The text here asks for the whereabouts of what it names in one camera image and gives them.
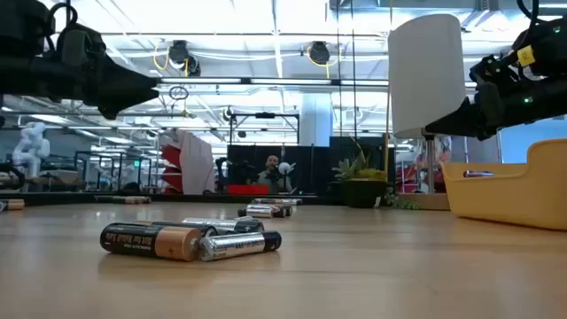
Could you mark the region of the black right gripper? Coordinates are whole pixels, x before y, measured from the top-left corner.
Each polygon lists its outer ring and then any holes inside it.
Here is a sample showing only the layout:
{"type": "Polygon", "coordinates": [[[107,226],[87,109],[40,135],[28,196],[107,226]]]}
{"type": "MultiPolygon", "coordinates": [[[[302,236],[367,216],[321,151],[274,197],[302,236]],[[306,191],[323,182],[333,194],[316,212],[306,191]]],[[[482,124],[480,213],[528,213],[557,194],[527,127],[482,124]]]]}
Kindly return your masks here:
{"type": "Polygon", "coordinates": [[[566,69],[545,71],[539,80],[515,72],[510,58],[483,58],[470,69],[477,84],[474,98],[466,97],[448,115],[425,126],[428,133],[485,140],[503,128],[566,114],[566,69]]]}

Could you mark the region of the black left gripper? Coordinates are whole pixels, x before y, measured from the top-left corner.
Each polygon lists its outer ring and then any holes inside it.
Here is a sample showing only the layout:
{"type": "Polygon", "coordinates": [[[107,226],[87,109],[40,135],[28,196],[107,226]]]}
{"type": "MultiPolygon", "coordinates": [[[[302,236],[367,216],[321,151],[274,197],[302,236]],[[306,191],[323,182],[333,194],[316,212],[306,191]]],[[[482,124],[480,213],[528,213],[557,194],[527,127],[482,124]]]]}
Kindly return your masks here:
{"type": "Polygon", "coordinates": [[[43,35],[49,46],[43,96],[53,101],[80,99],[97,107],[107,120],[115,120],[122,109],[159,96],[155,78],[116,64],[106,55],[101,35],[78,23],[67,25],[56,41],[52,24],[43,35]]]}

